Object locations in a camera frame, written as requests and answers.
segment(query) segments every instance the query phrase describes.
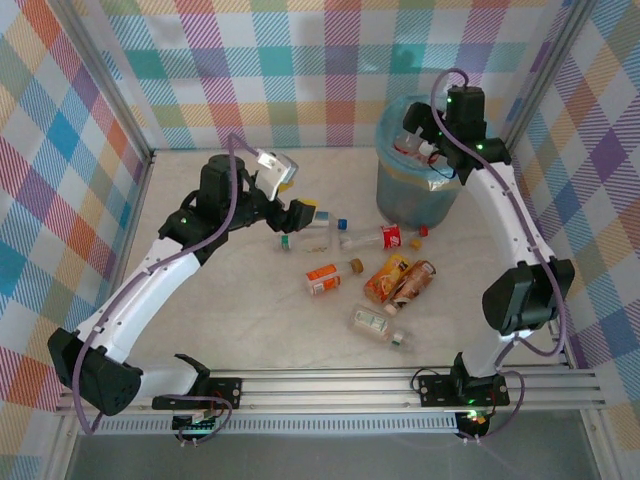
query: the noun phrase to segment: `red label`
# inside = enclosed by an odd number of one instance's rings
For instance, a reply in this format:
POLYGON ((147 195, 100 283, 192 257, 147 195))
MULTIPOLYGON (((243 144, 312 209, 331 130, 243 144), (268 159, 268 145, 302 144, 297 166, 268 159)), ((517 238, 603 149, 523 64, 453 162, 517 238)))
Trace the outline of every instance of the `red label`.
POLYGON ((382 236, 384 238, 384 248, 395 248, 402 245, 400 237, 400 228, 397 225, 382 227, 382 236))

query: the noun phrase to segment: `plaid wallpaper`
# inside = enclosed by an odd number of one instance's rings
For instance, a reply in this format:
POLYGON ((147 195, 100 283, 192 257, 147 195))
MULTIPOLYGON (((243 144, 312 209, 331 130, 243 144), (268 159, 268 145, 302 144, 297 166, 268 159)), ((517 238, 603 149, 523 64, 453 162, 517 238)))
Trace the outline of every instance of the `plaid wallpaper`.
POLYGON ((0 15, 0 479, 34 478, 61 385, 46 342, 105 299, 142 170, 45 0, 0 15))
POLYGON ((600 0, 516 149, 550 245, 574 258, 567 305, 640 475, 640 0, 600 0))
POLYGON ((388 101, 453 65, 499 128, 561 25, 545 40, 546 17, 571 1, 101 0, 102 20, 73 3, 149 143, 175 149, 231 131, 255 146, 372 145, 388 101))

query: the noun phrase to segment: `bottle label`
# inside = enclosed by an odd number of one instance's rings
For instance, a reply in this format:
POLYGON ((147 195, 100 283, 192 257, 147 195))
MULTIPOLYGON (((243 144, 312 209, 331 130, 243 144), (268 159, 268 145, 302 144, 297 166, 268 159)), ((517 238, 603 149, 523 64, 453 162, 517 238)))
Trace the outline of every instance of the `bottle label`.
POLYGON ((313 294, 318 295, 319 293, 326 292, 327 290, 331 290, 332 288, 336 288, 340 285, 340 277, 333 277, 329 280, 325 280, 322 283, 316 283, 313 286, 313 294))
POLYGON ((384 318, 372 315, 369 312, 363 312, 362 310, 356 312, 355 320, 356 323, 379 333, 383 333, 388 328, 387 321, 384 318))
POLYGON ((382 227, 382 237, 384 239, 384 248, 394 248, 402 245, 402 237, 400 236, 400 227, 390 225, 382 227))
POLYGON ((332 273, 336 273, 336 271, 337 270, 335 265, 327 265, 326 267, 321 267, 317 270, 307 273, 307 278, 313 282, 314 280, 318 280, 319 278, 326 277, 328 275, 331 275, 332 273))

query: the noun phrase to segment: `orange snack bag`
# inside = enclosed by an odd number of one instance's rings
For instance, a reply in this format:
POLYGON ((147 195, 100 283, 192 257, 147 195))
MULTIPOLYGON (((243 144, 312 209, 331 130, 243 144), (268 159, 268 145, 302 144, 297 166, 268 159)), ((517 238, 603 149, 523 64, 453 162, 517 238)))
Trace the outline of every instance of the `orange snack bag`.
POLYGON ((394 253, 384 266, 364 286, 364 293, 372 302, 384 303, 393 293, 400 280, 409 271, 407 257, 394 253))

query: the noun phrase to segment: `white floor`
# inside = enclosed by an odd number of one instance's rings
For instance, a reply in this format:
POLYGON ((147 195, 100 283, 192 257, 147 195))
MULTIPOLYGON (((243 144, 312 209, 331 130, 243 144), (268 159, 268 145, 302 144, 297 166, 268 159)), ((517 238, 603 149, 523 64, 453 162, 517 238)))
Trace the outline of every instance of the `white floor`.
MULTIPOLYGON (((240 157, 252 171, 250 155, 243 153, 240 157)), ((158 155, 128 271, 142 260, 166 217, 198 188, 200 169, 211 154, 158 155)), ((322 210, 347 218, 351 229, 383 223, 375 203, 373 149, 301 149, 288 154, 300 170, 294 188, 281 196, 287 204, 296 197, 313 198, 322 210)), ((413 336, 409 353, 392 351, 346 327, 353 306, 366 303, 362 286, 388 253, 357 251, 365 266, 362 277, 311 298, 302 289, 304 273, 354 254, 337 247, 325 254, 275 252, 274 235, 263 223, 233 232, 152 320, 134 356, 162 361, 186 353, 213 369, 444 366, 489 329, 481 296, 502 272, 482 214, 467 192, 459 195, 448 217, 414 256, 430 260, 438 274, 397 316, 398 325, 413 336)), ((535 335, 534 343, 551 348, 546 329, 535 335)), ((549 362, 522 346, 507 358, 508 364, 549 362)))

